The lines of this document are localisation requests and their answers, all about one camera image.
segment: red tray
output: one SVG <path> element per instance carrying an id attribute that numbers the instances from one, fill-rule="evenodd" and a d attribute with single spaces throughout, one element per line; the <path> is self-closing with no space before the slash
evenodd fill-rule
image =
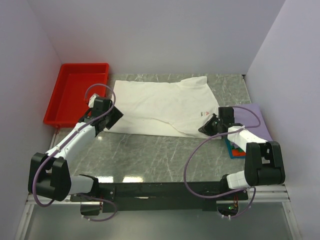
<path id="1" fill-rule="evenodd" d="M 71 128 L 88 109 L 85 92 L 92 84 L 107 84 L 107 63 L 67 63 L 60 68 L 43 122 L 58 128 Z M 106 88 L 96 86 L 92 94 L 106 95 Z"/>

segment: wall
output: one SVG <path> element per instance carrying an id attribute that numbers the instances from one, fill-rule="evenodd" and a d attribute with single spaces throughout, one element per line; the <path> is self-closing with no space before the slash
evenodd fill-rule
<path id="1" fill-rule="evenodd" d="M 246 74 L 285 0 L 28 0 L 63 63 Z"/>
<path id="2" fill-rule="evenodd" d="M 320 1 L 286 0 L 246 84 L 282 148 L 303 239 L 319 239 Z"/>
<path id="3" fill-rule="evenodd" d="M 0 1 L 0 239 L 13 239 L 30 159 L 48 150 L 45 115 L 61 62 L 25 0 Z"/>

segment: cable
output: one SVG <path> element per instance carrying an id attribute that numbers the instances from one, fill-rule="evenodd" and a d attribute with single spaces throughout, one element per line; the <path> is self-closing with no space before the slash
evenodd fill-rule
<path id="1" fill-rule="evenodd" d="M 256 119 L 258 120 L 258 124 L 257 125 L 252 125 L 252 126 L 247 126 L 246 129 L 251 129 L 251 128 L 257 128 L 261 125 L 261 121 L 259 119 L 259 117 L 257 116 L 257 114 L 255 114 L 252 110 L 246 108 L 246 107 L 243 107 L 243 106 L 231 106 L 232 108 L 238 108 L 238 109 L 244 109 L 250 113 L 252 113 Z M 209 140 L 211 139 L 214 139 L 216 137 L 222 137 L 222 136 L 226 136 L 226 135 L 229 135 L 229 134 L 236 134 L 236 133 L 239 133 L 241 132 L 242 130 L 244 130 L 244 128 L 240 128 L 236 131 L 231 131 L 231 132 L 223 132 L 223 133 L 218 133 L 216 135 L 213 135 L 213 136 L 210 136 L 208 137 L 206 140 L 204 140 L 203 142 L 201 142 L 194 150 L 193 152 L 190 154 L 188 160 L 186 161 L 185 165 L 184 165 L 184 170 L 183 170 L 183 182 L 184 182 L 184 185 L 186 187 L 186 189 L 188 189 L 188 191 L 190 193 L 192 193 L 193 195 L 199 197 L 199 198 L 203 198 L 203 199 L 216 199 L 216 198 L 220 198 L 220 197 L 223 197 L 223 196 L 226 196 L 226 195 L 229 195 L 229 194 L 233 194 L 233 193 L 236 193 L 236 192 L 240 192 L 240 191 L 245 191 L 247 190 L 246 188 L 239 188 L 239 189 L 234 189 L 234 190 L 231 190 L 231 191 L 227 191 L 227 192 L 224 192 L 224 193 L 221 193 L 221 194 L 218 194 L 218 195 L 214 195 L 214 196 L 205 196 L 205 195 L 201 195 L 201 194 L 198 194 L 196 192 L 194 192 L 188 185 L 188 182 L 187 182 L 187 168 L 188 168 L 188 165 L 191 161 L 191 158 L 194 156 L 194 154 L 199 150 L 199 148 L 205 144 L 206 142 L 208 142 Z M 256 188 L 254 188 L 254 193 L 253 193 L 253 196 L 252 196 L 252 199 L 251 199 L 251 203 L 253 202 L 253 199 L 255 198 L 255 195 L 256 195 Z M 241 214 L 243 212 L 245 212 L 249 207 L 250 205 L 248 204 L 248 206 L 241 212 Z"/>
<path id="2" fill-rule="evenodd" d="M 102 83 L 96 83 L 96 84 L 91 85 L 91 86 L 86 90 L 85 95 L 84 95 L 84 99 L 87 98 L 88 91 L 89 91 L 91 88 L 95 87 L 95 86 L 103 86 L 103 87 L 106 87 L 107 89 L 109 89 L 109 90 L 111 91 L 111 93 L 112 93 L 112 95 L 113 95 L 113 98 L 114 98 L 111 107 L 110 107 L 109 110 L 106 111 L 105 113 L 101 114 L 100 116 L 95 117 L 94 119 L 90 120 L 90 121 L 87 122 L 86 124 L 84 124 L 84 125 L 82 125 L 81 127 L 79 127 L 79 129 L 78 129 L 77 131 L 74 131 L 74 133 L 73 133 L 64 143 L 61 144 L 60 149 L 63 149 L 79 132 L 81 132 L 82 129 L 84 129 L 84 128 L 87 127 L 88 125 L 92 124 L 94 121 L 96 121 L 96 120 L 104 117 L 105 115 L 107 115 L 108 113 L 110 113 L 111 110 L 114 108 L 114 106 L 115 106 L 115 104 L 116 104 L 116 94 L 115 94 L 115 92 L 114 92 L 109 86 L 107 86 L 107 85 L 105 85 L 105 84 L 102 84 Z M 43 203 L 40 202 L 40 200 L 39 200 L 39 198 L 38 198 L 38 196 L 37 196 L 37 188 L 36 188 L 36 187 L 37 187 L 38 177 L 39 177 L 39 174 L 40 174 L 41 170 L 44 168 L 44 166 L 47 164 L 47 162 L 49 162 L 49 160 L 50 160 L 51 158 L 53 158 L 57 153 L 59 153 L 59 150 L 58 150 L 58 149 L 55 150 L 51 155 L 49 155 L 49 156 L 43 161 L 43 163 L 42 163 L 42 164 L 39 166 L 39 168 L 37 169 L 37 171 L 36 171 L 36 173 L 35 173 L 35 175 L 34 175 L 33 182 L 32 182 L 32 195 L 33 195 L 33 197 L 34 197 L 34 200 L 35 200 L 35 202 L 36 202 L 40 207 L 43 207 L 43 208 L 50 206 L 50 205 L 54 202 L 54 200 L 52 199 L 52 200 L 51 200 L 49 203 L 47 203 L 47 204 L 43 204 Z"/>
<path id="3" fill-rule="evenodd" d="M 99 201 L 99 202 L 105 202 L 105 203 L 107 203 L 107 204 L 111 204 L 111 205 L 114 207 L 114 212 L 113 212 L 110 216 L 108 216 L 107 218 L 103 218 L 103 219 L 93 219 L 93 218 L 89 218 L 89 217 L 87 217 L 87 216 L 83 216 L 85 219 L 87 219 L 87 220 L 89 220 L 89 221 L 91 221 L 91 222 L 104 222 L 104 221 L 107 221 L 107 220 L 109 220 L 109 219 L 112 219 L 112 218 L 116 215 L 116 213 L 117 213 L 117 211 L 118 211 L 117 205 L 116 205 L 114 202 L 112 202 L 112 201 L 109 201 L 109 200 L 106 200 L 106 199 L 102 199 L 102 198 L 96 198 L 96 197 L 86 196 L 86 195 L 84 195 L 84 194 L 82 194 L 82 193 L 78 193 L 77 195 L 79 195 L 80 197 L 84 197 L 84 198 L 86 198 L 86 199 L 89 199 L 89 200 L 95 200 L 95 201 Z"/>

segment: white metal frame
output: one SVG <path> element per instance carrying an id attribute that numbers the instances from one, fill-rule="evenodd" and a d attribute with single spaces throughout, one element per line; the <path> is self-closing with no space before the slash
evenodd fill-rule
<path id="1" fill-rule="evenodd" d="M 52 137 L 52 141 L 50 144 L 50 149 L 56 145 L 57 135 L 59 134 L 59 130 L 57 129 Z M 253 189 L 250 189 L 248 194 L 249 199 L 244 201 L 239 201 L 246 203 L 250 201 L 253 193 Z M 50 199 L 46 197 L 39 196 L 39 200 L 43 204 L 47 204 Z M 296 217 L 291 207 L 290 198 L 286 189 L 286 186 L 283 185 L 274 185 L 274 186 L 257 186 L 256 187 L 256 194 L 254 198 L 255 203 L 282 203 L 283 209 L 286 215 L 286 219 L 288 221 L 288 225 L 292 234 L 293 240 L 301 240 L 301 234 L 298 228 L 298 224 L 296 221 Z M 233 203 L 233 201 L 217 201 L 218 204 L 225 204 L 225 203 Z M 23 211 L 23 215 L 20 220 L 20 224 L 18 226 L 15 240 L 24 240 L 26 237 L 27 229 L 30 223 L 30 219 L 34 210 L 36 202 L 31 194 L 28 195 L 27 200 L 25 202 L 25 207 Z M 89 201 L 89 202 L 72 202 L 70 201 L 70 195 L 67 196 L 63 201 L 54 201 L 53 205 L 97 205 L 96 201 Z"/>

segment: marble table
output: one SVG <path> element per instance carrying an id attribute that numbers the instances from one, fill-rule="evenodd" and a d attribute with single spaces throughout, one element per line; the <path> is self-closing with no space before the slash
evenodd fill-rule
<path id="1" fill-rule="evenodd" d="M 111 74 L 115 80 L 139 82 L 179 82 L 190 77 L 207 76 L 208 85 L 220 106 L 251 103 L 240 74 Z M 71 128 L 62 128 L 57 144 Z M 100 182 L 181 182 L 183 168 L 193 149 L 203 139 L 101 132 L 69 165 L 73 176 L 86 174 Z M 244 169 L 243 159 L 231 159 L 223 140 L 203 145 L 188 167 L 188 181 L 219 181 L 224 174 Z"/>

